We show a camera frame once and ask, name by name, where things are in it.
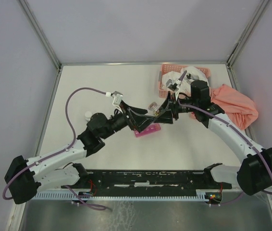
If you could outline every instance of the gray floor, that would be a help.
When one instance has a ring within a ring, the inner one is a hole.
[[[236,193],[223,193],[228,201]],[[67,201],[27,203],[20,231],[272,231],[265,195],[244,196],[221,207],[201,202],[98,201],[94,211]]]

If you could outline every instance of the plastic basket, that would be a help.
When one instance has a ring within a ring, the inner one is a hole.
[[[187,65],[175,65],[175,64],[162,64],[161,65],[161,71],[160,71],[160,76],[159,76],[159,81],[158,81],[158,89],[159,89],[159,97],[160,98],[166,98],[168,95],[168,91],[173,93],[173,91],[171,91],[171,90],[163,90],[161,88],[162,87],[162,85],[161,85],[162,76],[170,71],[181,72],[181,69],[184,67],[187,67]],[[197,67],[197,66],[195,66],[195,68],[202,71],[205,74],[206,78],[211,77],[210,69],[205,68],[205,67]]]

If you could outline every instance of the white round object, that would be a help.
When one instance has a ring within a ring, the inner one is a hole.
[[[91,111],[87,111],[86,113],[85,113],[85,119],[86,119],[86,121],[90,121],[90,119],[91,119],[91,117],[92,117],[92,113],[91,113]]]

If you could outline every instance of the metal frame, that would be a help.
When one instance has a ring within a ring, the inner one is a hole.
[[[55,94],[57,91],[57,87],[59,84],[59,80],[62,74],[62,67],[63,66],[72,66],[72,65],[131,65],[131,64],[137,64],[137,65],[144,65],[144,64],[226,64],[227,67],[227,71],[229,74],[229,78],[232,84],[232,87],[236,90],[239,91],[240,87],[235,75],[235,71],[233,69],[234,64],[236,63],[240,53],[242,52],[244,46],[246,45],[248,39],[250,38],[252,32],[254,31],[254,29],[256,28],[259,20],[261,19],[261,17],[263,16],[263,14],[265,13],[265,11],[267,10],[269,4],[272,2],[272,0],[261,0],[261,2],[259,3],[257,9],[255,10],[254,14],[252,15],[251,20],[249,21],[248,25],[246,26],[246,28],[244,29],[242,35],[240,36],[240,39],[238,40],[238,42],[235,45],[235,48],[233,49],[233,51],[231,52],[229,58],[227,61],[189,61],[189,62],[116,62],[116,63],[64,63],[62,64],[59,59],[57,58],[57,55],[55,54],[53,48],[51,47],[50,43],[48,42],[40,24],[38,23],[38,20],[36,19],[33,11],[31,10],[29,3],[27,2],[27,0],[17,0],[24,12],[24,14],[26,15],[26,17],[28,18],[33,30],[36,32],[38,39],[41,41],[42,46],[45,48],[46,52],[48,53],[50,59],[52,60],[54,66],[57,69],[57,76],[56,76],[56,80],[54,83],[54,87],[52,90],[52,94],[51,94],[51,98],[49,101],[49,106],[47,109],[47,113],[45,116],[45,122],[43,124],[43,129],[41,132],[41,136],[39,138],[39,141],[37,142],[37,149],[36,149],[36,154],[39,153],[40,149],[41,149],[41,145],[42,145],[42,141],[44,138],[44,134],[46,131],[46,127],[47,127],[47,123],[49,120],[49,115],[51,112],[51,108],[54,102],[54,98],[55,98]],[[247,128],[246,129],[246,134],[252,138],[254,141],[256,141],[254,135],[253,135],[253,131],[252,128]],[[269,201],[270,201],[270,205],[272,208],[272,196],[268,196]],[[6,230],[7,231],[14,231],[14,230],[18,230],[20,223],[21,223],[21,219],[22,219],[22,215],[24,212],[24,208],[25,208],[25,204],[22,205],[13,205],[13,208],[11,210],[11,214],[9,216],[8,219],[8,223],[7,223],[7,227]]]

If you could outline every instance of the pink basket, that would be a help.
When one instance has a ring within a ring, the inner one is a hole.
[[[181,69],[187,67],[187,65],[176,65],[176,64],[162,64],[161,65],[161,72],[160,72],[160,77],[159,77],[159,81],[158,81],[158,88],[159,88],[159,97],[160,98],[166,98],[168,95],[168,91],[167,90],[163,90],[161,87],[161,78],[163,75],[165,75],[168,72],[171,71],[176,71],[176,72],[181,72]],[[196,67],[195,68],[199,69],[200,71],[202,71],[206,78],[209,78],[211,76],[211,71],[208,68],[205,67]]]

